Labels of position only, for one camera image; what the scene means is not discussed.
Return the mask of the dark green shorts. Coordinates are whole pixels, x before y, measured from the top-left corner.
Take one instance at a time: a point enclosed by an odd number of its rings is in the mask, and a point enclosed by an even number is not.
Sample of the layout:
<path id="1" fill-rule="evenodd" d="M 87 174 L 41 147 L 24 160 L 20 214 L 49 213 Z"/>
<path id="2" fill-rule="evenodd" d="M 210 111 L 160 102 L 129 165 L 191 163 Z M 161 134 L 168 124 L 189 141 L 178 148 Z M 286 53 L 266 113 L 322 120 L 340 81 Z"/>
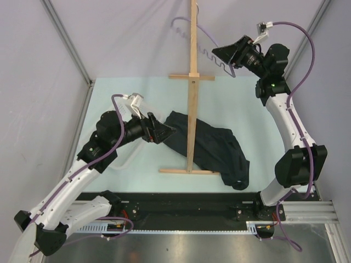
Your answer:
<path id="1" fill-rule="evenodd" d="M 186 156 L 188 116 L 172 111 L 165 124 L 176 128 L 177 132 L 164 144 Z M 230 129 L 216 128 L 197 119 L 194 163 L 202 170 L 219 172 L 223 183 L 235 190 L 244 190 L 249 186 L 250 162 Z"/>

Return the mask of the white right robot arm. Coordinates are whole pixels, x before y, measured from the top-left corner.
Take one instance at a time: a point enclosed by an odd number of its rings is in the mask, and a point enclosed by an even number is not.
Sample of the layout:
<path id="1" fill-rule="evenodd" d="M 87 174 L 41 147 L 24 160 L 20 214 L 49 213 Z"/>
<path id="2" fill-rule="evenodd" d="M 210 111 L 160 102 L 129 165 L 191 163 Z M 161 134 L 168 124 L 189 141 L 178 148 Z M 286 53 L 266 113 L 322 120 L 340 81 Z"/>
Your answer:
<path id="1" fill-rule="evenodd" d="M 282 201 L 301 186 L 311 187 L 327 157 L 302 124 L 292 101 L 293 92 L 284 78 L 288 47 L 276 43 L 266 53 L 249 36 L 212 50 L 213 55 L 234 68 L 246 68 L 258 77 L 255 92 L 271 114 L 282 137 L 285 153 L 274 167 L 273 181 L 259 191 L 248 212 L 251 218 L 270 220 L 279 214 Z M 218 172 L 224 183 L 236 190 L 249 184 L 249 161 L 229 129 L 197 121 L 194 162 L 200 168 Z"/>

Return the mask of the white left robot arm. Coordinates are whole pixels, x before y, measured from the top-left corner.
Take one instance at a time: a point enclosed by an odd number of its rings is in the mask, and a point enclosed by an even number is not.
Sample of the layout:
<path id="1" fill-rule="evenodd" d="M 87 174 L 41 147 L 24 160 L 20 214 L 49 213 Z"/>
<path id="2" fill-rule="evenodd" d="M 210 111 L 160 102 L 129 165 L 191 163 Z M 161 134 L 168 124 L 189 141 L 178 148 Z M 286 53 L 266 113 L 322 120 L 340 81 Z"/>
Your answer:
<path id="1" fill-rule="evenodd" d="M 121 199 L 109 190 L 99 193 L 81 209 L 67 211 L 82 191 L 117 158 L 117 149 L 137 139 L 160 144 L 175 133 L 175 128 L 161 123 L 151 112 L 147 116 L 133 116 L 128 122 L 123 121 L 116 110 L 104 112 L 96 123 L 96 130 L 59 184 L 36 208 L 19 211 L 15 222 L 22 231 L 34 225 L 37 251 L 45 256 L 53 255 L 77 229 L 94 220 L 115 219 L 121 214 Z"/>

